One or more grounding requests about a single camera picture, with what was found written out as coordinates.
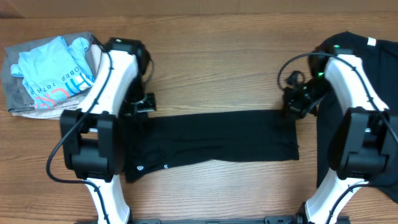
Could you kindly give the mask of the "black t-shirt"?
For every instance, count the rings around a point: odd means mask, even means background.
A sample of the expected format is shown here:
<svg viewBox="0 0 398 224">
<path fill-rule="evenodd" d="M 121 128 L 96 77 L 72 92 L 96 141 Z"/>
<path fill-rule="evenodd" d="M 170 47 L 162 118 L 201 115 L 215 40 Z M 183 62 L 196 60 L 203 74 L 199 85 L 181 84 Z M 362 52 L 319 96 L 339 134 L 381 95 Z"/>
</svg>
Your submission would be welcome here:
<svg viewBox="0 0 398 224">
<path fill-rule="evenodd" d="M 124 173 L 135 182 L 162 169 L 209 160 L 228 162 L 299 159 L 295 121 L 278 110 L 234 111 L 129 119 Z"/>
</svg>

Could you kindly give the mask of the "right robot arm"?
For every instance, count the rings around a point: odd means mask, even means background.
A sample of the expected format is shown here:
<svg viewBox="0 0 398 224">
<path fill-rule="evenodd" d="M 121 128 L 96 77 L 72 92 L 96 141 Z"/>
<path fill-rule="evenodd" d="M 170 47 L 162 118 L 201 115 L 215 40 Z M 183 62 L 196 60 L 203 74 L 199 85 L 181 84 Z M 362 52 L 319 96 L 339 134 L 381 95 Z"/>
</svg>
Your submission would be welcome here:
<svg viewBox="0 0 398 224">
<path fill-rule="evenodd" d="M 343 119 L 328 146 L 326 177 L 289 222 L 348 223 L 339 214 L 359 189 L 397 185 L 397 115 L 377 95 L 351 49 L 334 45 L 304 57 L 312 78 L 299 82 L 296 70 L 285 79 L 282 116 L 317 115 L 318 104 L 334 91 Z"/>
</svg>

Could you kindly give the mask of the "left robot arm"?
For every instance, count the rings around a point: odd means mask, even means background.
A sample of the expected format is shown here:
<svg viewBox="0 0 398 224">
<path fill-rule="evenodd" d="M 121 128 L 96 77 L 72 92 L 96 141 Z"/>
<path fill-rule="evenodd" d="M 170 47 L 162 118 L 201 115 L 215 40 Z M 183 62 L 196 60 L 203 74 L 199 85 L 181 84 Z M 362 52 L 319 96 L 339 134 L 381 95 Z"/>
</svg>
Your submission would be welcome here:
<svg viewBox="0 0 398 224">
<path fill-rule="evenodd" d="M 132 223 L 120 180 L 126 155 L 123 120 L 145 119 L 156 110 L 143 79 L 153 60 L 140 40 L 112 37 L 92 47 L 99 50 L 95 82 L 77 109 L 62 113 L 62 138 L 54 151 L 62 149 L 67 169 L 74 171 L 70 183 L 88 188 L 96 223 Z"/>
</svg>

